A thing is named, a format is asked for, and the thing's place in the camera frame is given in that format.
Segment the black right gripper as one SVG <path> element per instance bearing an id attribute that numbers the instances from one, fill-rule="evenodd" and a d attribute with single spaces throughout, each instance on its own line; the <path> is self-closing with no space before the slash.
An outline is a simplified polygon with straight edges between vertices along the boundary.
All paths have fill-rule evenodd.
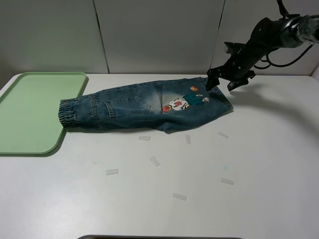
<path id="1" fill-rule="evenodd" d="M 248 85 L 249 79 L 253 79 L 256 76 L 251 68 L 258 61 L 259 56 L 252 51 L 240 50 L 236 54 L 232 54 L 224 65 L 207 71 L 206 90 L 210 91 L 220 85 L 219 78 L 230 81 L 227 85 L 228 90 Z"/>

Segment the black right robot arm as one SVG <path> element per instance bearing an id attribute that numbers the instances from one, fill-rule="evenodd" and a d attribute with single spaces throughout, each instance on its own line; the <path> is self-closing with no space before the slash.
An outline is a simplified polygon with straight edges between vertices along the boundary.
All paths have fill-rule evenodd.
<path id="1" fill-rule="evenodd" d="M 252 69 L 257 68 L 259 61 L 267 62 L 269 67 L 284 68 L 295 64 L 305 55 L 303 52 L 292 62 L 280 65 L 270 60 L 270 53 L 280 48 L 297 48 L 304 43 L 309 43 L 306 48 L 309 51 L 318 42 L 318 15 L 294 14 L 276 21 L 266 17 L 255 26 L 247 43 L 225 43 L 225 52 L 230 54 L 230 58 L 224 65 L 207 71 L 206 90 L 218 86 L 220 79 L 229 81 L 229 91 L 248 85 L 249 80 L 256 75 Z"/>

